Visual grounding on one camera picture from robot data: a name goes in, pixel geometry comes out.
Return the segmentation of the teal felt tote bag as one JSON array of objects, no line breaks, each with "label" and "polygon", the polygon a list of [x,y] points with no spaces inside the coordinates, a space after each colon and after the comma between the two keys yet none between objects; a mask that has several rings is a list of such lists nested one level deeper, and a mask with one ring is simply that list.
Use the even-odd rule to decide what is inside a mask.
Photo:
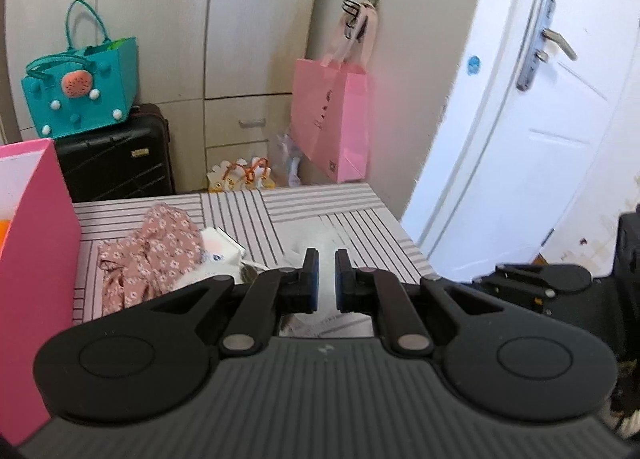
[{"label": "teal felt tote bag", "polygon": [[113,40],[96,10],[73,0],[94,18],[103,41],[75,48],[65,15],[67,50],[32,60],[21,81],[30,118],[40,138],[66,136],[124,122],[138,92],[138,46],[134,37]]}]

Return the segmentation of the orange white toy on floor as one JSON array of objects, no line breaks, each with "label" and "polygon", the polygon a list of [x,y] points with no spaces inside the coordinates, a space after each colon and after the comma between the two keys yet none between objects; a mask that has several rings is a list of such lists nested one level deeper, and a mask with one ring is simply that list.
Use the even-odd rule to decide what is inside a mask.
[{"label": "orange white toy on floor", "polygon": [[254,157],[250,161],[221,161],[206,174],[209,193],[228,193],[238,190],[274,188],[271,168],[266,158]]}]

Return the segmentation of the striped pink tablecloth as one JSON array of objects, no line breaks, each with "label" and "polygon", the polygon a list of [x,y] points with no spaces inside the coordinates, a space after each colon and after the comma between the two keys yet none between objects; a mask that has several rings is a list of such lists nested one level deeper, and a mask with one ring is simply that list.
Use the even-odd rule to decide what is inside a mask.
[{"label": "striped pink tablecloth", "polygon": [[[346,249],[352,264],[388,269],[404,283],[419,283],[433,268],[367,184],[317,185],[274,190],[163,197],[198,227],[225,231],[247,257],[267,267],[298,266],[307,247],[321,253],[319,309],[322,319],[338,313],[333,287],[333,257]],[[81,202],[74,209],[81,226],[74,287],[74,323],[102,313],[100,245],[124,237],[141,225],[156,198]]]}]

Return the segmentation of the beige wardrobe cabinet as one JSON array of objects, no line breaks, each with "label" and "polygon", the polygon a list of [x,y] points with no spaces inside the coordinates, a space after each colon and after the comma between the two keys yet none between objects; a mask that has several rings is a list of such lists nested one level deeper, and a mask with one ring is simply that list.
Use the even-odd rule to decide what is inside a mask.
[{"label": "beige wardrobe cabinet", "polygon": [[201,190],[211,164],[262,154],[288,119],[293,66],[314,0],[2,0],[14,124],[37,134],[21,81],[36,57],[102,34],[138,42],[141,103],[168,119],[179,192]]}]

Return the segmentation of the pink floral fabric scrunchie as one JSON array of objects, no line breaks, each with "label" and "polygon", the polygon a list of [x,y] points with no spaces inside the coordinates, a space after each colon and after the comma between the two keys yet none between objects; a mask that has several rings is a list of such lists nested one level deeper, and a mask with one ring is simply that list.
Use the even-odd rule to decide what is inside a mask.
[{"label": "pink floral fabric scrunchie", "polygon": [[113,314],[174,290],[202,262],[201,231],[186,211],[156,204],[141,226],[101,245],[102,313]]}]

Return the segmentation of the blue white wet wipes pack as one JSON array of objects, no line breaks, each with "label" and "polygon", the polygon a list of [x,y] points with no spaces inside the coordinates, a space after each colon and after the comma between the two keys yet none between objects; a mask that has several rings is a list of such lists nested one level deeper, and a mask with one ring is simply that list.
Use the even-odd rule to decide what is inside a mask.
[{"label": "blue white wet wipes pack", "polygon": [[322,319],[314,315],[292,315],[280,335],[304,339],[370,338],[373,325],[369,316],[355,313],[333,313]]}]

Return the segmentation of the small white tissue pack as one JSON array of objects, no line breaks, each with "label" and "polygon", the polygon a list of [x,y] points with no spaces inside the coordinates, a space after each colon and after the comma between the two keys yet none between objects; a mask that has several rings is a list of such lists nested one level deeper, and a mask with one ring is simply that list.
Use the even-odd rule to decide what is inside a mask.
[{"label": "small white tissue pack", "polygon": [[229,275],[239,283],[246,250],[220,228],[201,231],[202,260],[198,268],[204,277]]}]

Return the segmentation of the orange pom-pom ball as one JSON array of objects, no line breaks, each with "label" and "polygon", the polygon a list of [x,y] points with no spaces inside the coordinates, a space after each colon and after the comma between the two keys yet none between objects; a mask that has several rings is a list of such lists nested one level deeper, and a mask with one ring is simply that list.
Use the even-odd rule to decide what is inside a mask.
[{"label": "orange pom-pom ball", "polygon": [[0,220],[0,249],[3,247],[6,236],[8,236],[10,225],[10,220]]}]

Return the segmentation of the white door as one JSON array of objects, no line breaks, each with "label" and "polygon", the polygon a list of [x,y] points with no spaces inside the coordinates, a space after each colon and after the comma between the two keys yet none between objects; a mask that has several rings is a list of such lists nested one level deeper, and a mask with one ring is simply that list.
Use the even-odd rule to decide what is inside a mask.
[{"label": "white door", "polygon": [[639,35],[639,0],[555,0],[532,87],[516,79],[540,0],[478,0],[442,123],[402,216],[436,273],[537,257],[596,159]]}]

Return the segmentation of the black suitcase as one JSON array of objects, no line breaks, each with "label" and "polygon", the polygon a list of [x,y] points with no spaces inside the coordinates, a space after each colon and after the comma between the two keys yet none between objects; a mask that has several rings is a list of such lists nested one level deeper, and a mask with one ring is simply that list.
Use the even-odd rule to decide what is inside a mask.
[{"label": "black suitcase", "polygon": [[176,192],[169,124],[153,104],[132,107],[122,124],[60,138],[54,147],[75,204]]}]

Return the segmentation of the pink paper gift bag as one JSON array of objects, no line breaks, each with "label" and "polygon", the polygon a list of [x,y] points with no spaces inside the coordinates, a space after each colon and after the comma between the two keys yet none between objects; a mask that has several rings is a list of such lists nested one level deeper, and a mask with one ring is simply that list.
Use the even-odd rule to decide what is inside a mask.
[{"label": "pink paper gift bag", "polygon": [[304,156],[335,183],[366,177],[369,162],[369,74],[378,13],[359,4],[345,34],[343,15],[318,60],[299,58],[294,68],[290,135]]}]

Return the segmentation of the pink storage box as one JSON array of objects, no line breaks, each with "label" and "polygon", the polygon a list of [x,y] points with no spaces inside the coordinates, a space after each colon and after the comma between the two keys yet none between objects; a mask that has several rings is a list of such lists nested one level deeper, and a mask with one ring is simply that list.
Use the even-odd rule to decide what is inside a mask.
[{"label": "pink storage box", "polygon": [[73,323],[81,230],[49,138],[1,147],[1,219],[1,435],[16,445],[48,419],[38,349]]}]

